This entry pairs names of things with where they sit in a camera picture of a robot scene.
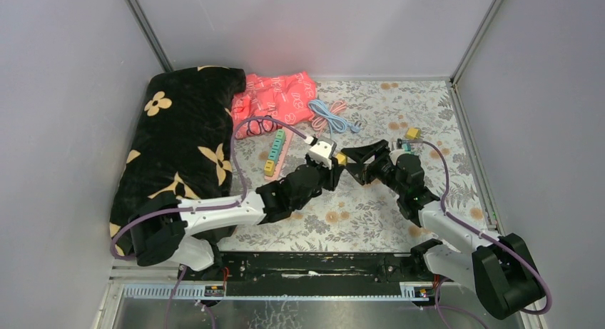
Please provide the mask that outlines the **pink power strip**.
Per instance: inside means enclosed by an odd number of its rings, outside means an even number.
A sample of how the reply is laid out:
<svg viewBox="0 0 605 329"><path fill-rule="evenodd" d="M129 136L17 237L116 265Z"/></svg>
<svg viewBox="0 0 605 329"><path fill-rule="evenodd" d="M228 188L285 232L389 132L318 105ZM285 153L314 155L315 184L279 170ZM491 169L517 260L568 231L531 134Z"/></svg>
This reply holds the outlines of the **pink power strip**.
<svg viewBox="0 0 605 329"><path fill-rule="evenodd" d="M276 163L275 163L275 172L274 172L274 174L273 174L272 176L267 176L267 175L264 173L264 171L263 171L264 178L265 178L267 181L274 181L274 180L276 180L276 179L278 179L278 178L279 178L279 175L280 175L281 169L282 169L282 167L283 167L283 162L284 162L285 157L286 157L286 155L287 155L286 151L287 151L287 146L288 146L288 144L289 144L289 141L288 141L288 139L286 138L286 139L285 139L285 142L284 142L284 145L283 145L283 149L282 149L282 151L280 152L280 157L279 157L279 159L278 159L278 162L276 162Z"/></svg>

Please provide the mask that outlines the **blue-teal USB charger plug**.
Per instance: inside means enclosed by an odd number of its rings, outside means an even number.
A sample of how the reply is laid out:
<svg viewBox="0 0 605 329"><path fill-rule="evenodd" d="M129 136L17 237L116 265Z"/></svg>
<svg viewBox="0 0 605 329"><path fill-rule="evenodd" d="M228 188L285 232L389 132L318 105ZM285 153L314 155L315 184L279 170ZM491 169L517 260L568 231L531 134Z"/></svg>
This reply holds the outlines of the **blue-teal USB charger plug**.
<svg viewBox="0 0 605 329"><path fill-rule="evenodd" d="M280 157L280 151L279 151L279 150L273 150L273 149L272 149L272 150L269 152L269 155L268 155L268 160L271 160L271 161L273 161L274 163L276 163L276 162L278 162L279 157Z"/></svg>

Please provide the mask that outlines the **teal USB charger plug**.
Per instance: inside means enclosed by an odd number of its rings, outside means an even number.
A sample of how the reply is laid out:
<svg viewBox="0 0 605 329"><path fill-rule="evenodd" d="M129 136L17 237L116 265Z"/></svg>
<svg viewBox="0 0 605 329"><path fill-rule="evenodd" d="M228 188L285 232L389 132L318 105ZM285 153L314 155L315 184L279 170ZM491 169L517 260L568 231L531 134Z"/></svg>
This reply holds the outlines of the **teal USB charger plug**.
<svg viewBox="0 0 605 329"><path fill-rule="evenodd" d="M272 147L271 147L271 151L274 151L277 154L279 154L282 151L282 149L283 149L283 145L284 145L283 141L274 140L273 144L272 144Z"/></svg>

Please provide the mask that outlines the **yellow USB charger plug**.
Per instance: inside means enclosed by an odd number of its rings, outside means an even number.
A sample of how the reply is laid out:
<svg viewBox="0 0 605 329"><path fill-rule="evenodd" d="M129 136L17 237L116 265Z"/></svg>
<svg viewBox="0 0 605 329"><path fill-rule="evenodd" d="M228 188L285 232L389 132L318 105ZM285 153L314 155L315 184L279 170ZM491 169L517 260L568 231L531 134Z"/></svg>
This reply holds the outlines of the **yellow USB charger plug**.
<svg viewBox="0 0 605 329"><path fill-rule="evenodd" d="M273 160L268 159L265 162L263 170L267 176L272 176L275 172L275 162Z"/></svg>

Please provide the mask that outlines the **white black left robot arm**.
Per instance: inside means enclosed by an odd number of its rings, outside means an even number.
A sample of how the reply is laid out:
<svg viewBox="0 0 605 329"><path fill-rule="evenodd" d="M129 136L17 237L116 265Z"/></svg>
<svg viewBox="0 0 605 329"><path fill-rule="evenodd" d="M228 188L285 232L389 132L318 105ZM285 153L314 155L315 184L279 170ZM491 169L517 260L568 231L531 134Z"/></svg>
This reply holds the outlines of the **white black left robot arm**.
<svg viewBox="0 0 605 329"><path fill-rule="evenodd" d="M327 167L307 158L293 172L247 192L243 198L178 200L163 192L129 221L137 265L148 267L170 261L194 270L203 279L214 279L221 270L216 242L196 236L289 218L323 191L335 190L347 158L338 153L331 161L331 167Z"/></svg>

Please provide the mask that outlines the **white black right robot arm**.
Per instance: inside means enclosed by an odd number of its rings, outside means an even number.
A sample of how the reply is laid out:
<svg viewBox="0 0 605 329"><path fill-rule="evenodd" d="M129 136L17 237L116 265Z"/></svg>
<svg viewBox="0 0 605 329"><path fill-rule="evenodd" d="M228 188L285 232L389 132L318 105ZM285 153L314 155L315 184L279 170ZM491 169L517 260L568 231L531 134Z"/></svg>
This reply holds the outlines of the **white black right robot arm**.
<svg viewBox="0 0 605 329"><path fill-rule="evenodd" d="M361 185L379 180L393 191L405 219L438 235L412 249L409 270L418 280L432 275L449 278L473 291L484 309L503 320L531 313L532 303L544 299L539 315L550 310L550 289L539 274L524 240L511 233L499 236L481 231L449 212L445 197L426 187L420 158L385 140L344 148L347 171Z"/></svg>

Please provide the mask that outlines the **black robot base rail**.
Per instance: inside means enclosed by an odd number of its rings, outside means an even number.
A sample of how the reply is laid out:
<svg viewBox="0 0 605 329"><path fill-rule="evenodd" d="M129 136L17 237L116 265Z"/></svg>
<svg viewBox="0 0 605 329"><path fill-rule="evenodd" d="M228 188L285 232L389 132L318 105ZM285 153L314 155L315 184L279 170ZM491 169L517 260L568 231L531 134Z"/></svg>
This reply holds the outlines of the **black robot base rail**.
<svg viewBox="0 0 605 329"><path fill-rule="evenodd" d="M222 252L211 267L186 270L186 281L259 281L269 276L363 277L375 282L433 282L433 273L409 253Z"/></svg>

